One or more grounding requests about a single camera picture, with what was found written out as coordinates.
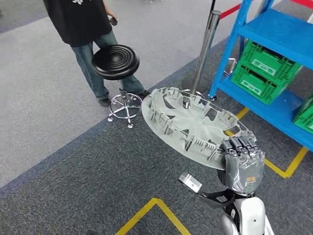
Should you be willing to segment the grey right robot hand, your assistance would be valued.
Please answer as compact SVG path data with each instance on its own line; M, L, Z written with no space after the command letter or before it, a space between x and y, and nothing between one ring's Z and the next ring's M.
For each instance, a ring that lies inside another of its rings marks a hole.
M230 137L222 140L225 170L217 170L224 186L239 194L253 194L261 183L265 165L265 152L255 140L246 137Z

